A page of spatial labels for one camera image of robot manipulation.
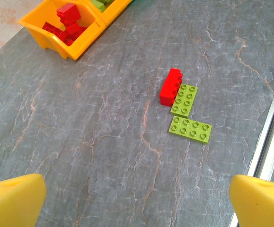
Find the lego stud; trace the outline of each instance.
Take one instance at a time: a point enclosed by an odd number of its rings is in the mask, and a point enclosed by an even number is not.
[[[181,133],[185,134],[187,130],[186,130],[186,128],[182,128],[180,131],[181,131]]]
[[[175,125],[171,126],[172,131],[177,131],[177,127]]]
[[[201,134],[201,139],[206,140],[206,138],[207,138],[207,135],[205,133],[202,133]]]
[[[195,91],[195,87],[190,87],[189,90],[190,90],[191,92],[194,92],[194,91]]]
[[[188,125],[189,125],[189,120],[185,119],[185,120],[183,121],[183,124],[186,125],[186,126],[188,126]]]
[[[182,100],[180,98],[176,99],[176,103],[180,104],[182,102]]]
[[[194,123],[193,123],[193,126],[194,126],[195,128],[198,128],[198,127],[199,127],[199,123],[198,123],[198,122],[194,122]]]
[[[197,135],[197,133],[195,131],[191,131],[190,134],[195,137]]]
[[[185,102],[184,102],[184,105],[189,106],[189,105],[190,105],[190,102],[189,102],[189,101],[185,101]]]
[[[180,122],[180,118],[175,117],[175,118],[174,118],[174,122],[179,123],[179,122]]]
[[[174,105],[174,106],[173,106],[173,110],[174,110],[175,112],[177,112],[177,111],[179,110],[179,107],[178,107],[177,105]]]
[[[186,108],[183,108],[183,109],[182,109],[182,113],[187,114],[187,109],[186,109]]]
[[[209,129],[208,124],[203,125],[203,129],[204,129],[205,131],[208,131],[208,129]]]

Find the patterned wallpaper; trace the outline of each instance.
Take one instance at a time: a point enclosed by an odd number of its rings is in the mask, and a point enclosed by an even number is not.
[[[40,2],[41,0],[0,0],[0,47],[22,28],[17,21]]]

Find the gray marble surface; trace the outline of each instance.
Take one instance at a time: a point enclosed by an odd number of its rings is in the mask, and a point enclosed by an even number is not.
[[[170,135],[170,68],[208,145]],[[135,0],[78,60],[0,49],[0,180],[41,173],[39,227],[225,227],[274,95],[274,1]]]

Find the green lego plate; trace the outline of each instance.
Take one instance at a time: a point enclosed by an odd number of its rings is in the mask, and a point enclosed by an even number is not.
[[[170,112],[175,116],[187,118],[192,109],[197,90],[197,87],[181,84]]]
[[[196,122],[183,117],[174,116],[169,133],[182,136],[201,143],[208,143],[212,131],[210,124]]]

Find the yellow plastic container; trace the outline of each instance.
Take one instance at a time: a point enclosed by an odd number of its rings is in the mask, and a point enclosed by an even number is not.
[[[236,175],[229,194],[241,227],[274,227],[274,182]]]
[[[91,0],[81,0],[87,2],[93,10],[101,17],[101,19],[109,26],[128,6],[132,0],[111,0],[111,3],[107,4],[107,8],[104,12],[100,12]]]
[[[81,19],[78,20],[79,25],[88,27],[71,46],[67,46],[57,36],[42,29],[44,23],[48,22],[62,31],[65,30],[56,11],[68,2],[78,7],[81,14]],[[69,57],[74,60],[78,59],[106,29],[106,24],[89,3],[80,0],[44,0],[34,10],[21,18],[18,23],[30,32],[43,49],[52,49],[64,59]]]
[[[34,227],[45,195],[40,174],[0,181],[0,227]]]

